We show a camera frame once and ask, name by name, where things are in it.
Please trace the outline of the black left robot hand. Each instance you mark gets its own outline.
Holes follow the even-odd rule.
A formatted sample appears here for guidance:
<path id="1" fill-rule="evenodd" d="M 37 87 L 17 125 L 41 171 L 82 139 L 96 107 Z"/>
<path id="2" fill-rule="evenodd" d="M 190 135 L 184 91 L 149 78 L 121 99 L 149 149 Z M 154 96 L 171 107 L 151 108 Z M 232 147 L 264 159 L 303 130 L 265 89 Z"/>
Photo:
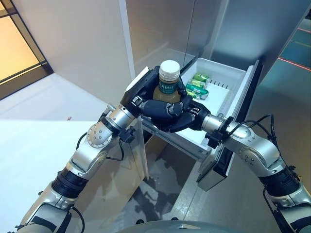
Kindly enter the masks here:
<path id="1" fill-rule="evenodd" d="M 128 85 L 121 100 L 121 105 L 133 116 L 143 115 L 153 119 L 171 120 L 189 110 L 192 97 L 187 94 L 181 81 L 177 82 L 177 92 L 181 100 L 168 103 L 153 99 L 154 90 L 159 84 L 159 66 L 151 70 L 146 67 L 141 74 L 141 77 L 136 77 Z"/>

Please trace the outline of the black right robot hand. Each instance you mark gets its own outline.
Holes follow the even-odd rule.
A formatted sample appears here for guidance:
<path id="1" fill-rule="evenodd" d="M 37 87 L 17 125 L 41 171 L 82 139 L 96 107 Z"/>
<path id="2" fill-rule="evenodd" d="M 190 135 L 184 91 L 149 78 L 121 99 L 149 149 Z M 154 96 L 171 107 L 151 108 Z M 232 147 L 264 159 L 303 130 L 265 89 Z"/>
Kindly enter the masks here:
<path id="1" fill-rule="evenodd" d="M 181 116 L 170 119 L 160 120 L 151 119 L 153 125 L 164 132 L 175 133 L 190 128 L 195 131 L 202 130 L 202 124 L 207 115 L 211 114 L 210 110 L 203 104 L 192 100 L 186 111 Z"/>

